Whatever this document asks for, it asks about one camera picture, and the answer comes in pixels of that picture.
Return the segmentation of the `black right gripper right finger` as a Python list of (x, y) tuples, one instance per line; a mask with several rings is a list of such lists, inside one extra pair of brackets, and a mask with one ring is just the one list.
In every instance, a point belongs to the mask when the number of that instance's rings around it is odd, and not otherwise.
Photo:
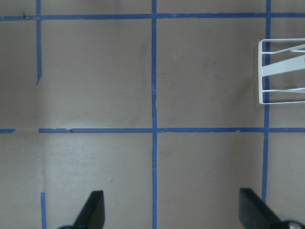
[(239, 220), (245, 229), (303, 229), (295, 220), (281, 220), (250, 188), (239, 189)]

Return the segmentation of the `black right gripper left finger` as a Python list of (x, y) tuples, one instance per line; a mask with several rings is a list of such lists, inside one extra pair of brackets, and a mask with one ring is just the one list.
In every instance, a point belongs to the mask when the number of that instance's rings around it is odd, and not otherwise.
[(104, 194), (102, 190), (92, 191), (72, 225), (60, 229), (102, 229), (105, 223)]

